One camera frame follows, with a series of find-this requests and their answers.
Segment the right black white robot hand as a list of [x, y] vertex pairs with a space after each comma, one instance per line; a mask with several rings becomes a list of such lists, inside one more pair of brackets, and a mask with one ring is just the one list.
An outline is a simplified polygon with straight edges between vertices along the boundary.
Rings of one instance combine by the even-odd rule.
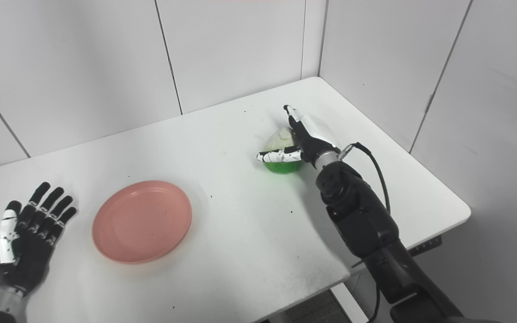
[[306, 162], [312, 164], [317, 170], [339, 161], [341, 150], [337, 147], [333, 133], [328, 127], [290, 105], [284, 105], [283, 109], [289, 117], [289, 134], [295, 144], [260, 152], [256, 155], [258, 161], [263, 163]]

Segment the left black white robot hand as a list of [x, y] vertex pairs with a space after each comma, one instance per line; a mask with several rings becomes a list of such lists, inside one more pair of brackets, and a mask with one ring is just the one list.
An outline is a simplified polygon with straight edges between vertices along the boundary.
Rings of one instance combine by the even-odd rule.
[[64, 188], [42, 182], [29, 201], [10, 201], [0, 221], [0, 288], [28, 296], [42, 284], [66, 224], [77, 213]]

